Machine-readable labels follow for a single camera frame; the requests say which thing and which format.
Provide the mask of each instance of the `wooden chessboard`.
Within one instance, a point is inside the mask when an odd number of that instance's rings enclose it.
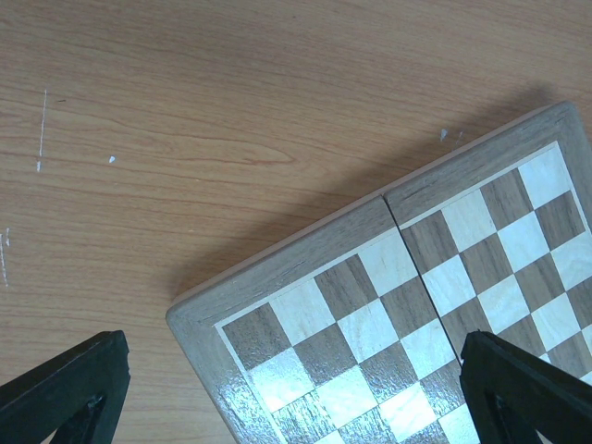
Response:
[[[239,442],[476,444],[467,332],[592,383],[592,152],[538,110],[181,295],[167,321]]]

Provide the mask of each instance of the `table surface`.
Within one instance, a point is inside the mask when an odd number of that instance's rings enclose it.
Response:
[[[592,128],[585,0],[247,3],[3,5],[0,383],[123,329],[116,442],[232,442],[180,291],[533,108]]]

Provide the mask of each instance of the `dark square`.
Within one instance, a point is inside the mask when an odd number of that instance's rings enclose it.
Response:
[[[394,435],[386,425],[378,407],[358,416],[339,429],[345,444],[390,444],[396,443]]]
[[[592,324],[592,277],[567,292],[580,328]]]
[[[458,254],[441,211],[436,211],[401,232],[420,274]]]
[[[417,375],[400,342],[360,364],[376,400],[384,402],[417,382]]]
[[[400,339],[437,317],[419,277],[414,277],[380,299]]]
[[[411,435],[401,444],[450,444],[444,434],[444,429],[438,421],[434,421],[426,428]]]
[[[501,331],[498,336],[536,357],[545,353],[545,346],[530,314]]]
[[[452,342],[457,355],[461,355],[466,335],[472,331],[491,331],[489,321],[483,307],[477,298],[465,302],[442,317],[444,329]]]
[[[536,217],[551,250],[584,232],[584,223],[571,191],[538,208]]]
[[[481,187],[481,194],[497,229],[507,227],[533,211],[517,169]]]
[[[268,303],[225,325],[223,329],[247,370],[290,347],[290,341]]]
[[[464,404],[460,376],[461,366],[454,360],[421,380],[429,405],[438,418]]]
[[[565,291],[550,253],[516,272],[515,276],[531,313]]]
[[[493,287],[512,274],[510,262],[497,233],[463,251],[461,260],[476,294]]]
[[[581,331],[549,350],[549,358],[553,365],[577,378],[592,371],[592,356]]]
[[[357,255],[329,268],[314,280],[336,321],[378,297]]]
[[[317,386],[356,365],[350,346],[337,324],[295,345],[294,351]]]
[[[315,391],[307,393],[272,415],[288,442],[313,444],[335,430]]]

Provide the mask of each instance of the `white mark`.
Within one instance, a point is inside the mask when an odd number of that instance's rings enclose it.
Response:
[[[463,134],[464,134],[464,132],[463,132],[463,131],[461,131],[461,132],[459,133],[459,138],[456,140],[456,143],[454,143],[454,147],[457,147],[457,146],[458,146],[458,144],[461,142],[461,139],[463,138]]]
[[[41,138],[39,139],[39,160],[37,161],[37,172],[41,171],[41,158],[43,157],[43,133],[45,132],[45,108],[47,107],[47,88],[43,98],[43,118],[41,119]]]
[[[4,278],[4,285],[8,287],[8,277],[6,276],[6,260],[4,258],[4,235],[0,234],[0,262],[2,263],[2,278]]]

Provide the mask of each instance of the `chessboard frame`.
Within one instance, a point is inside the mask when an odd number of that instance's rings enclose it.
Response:
[[[514,120],[179,295],[167,323],[234,438],[280,442],[216,323],[555,141],[590,219],[592,152],[575,106],[563,102]]]

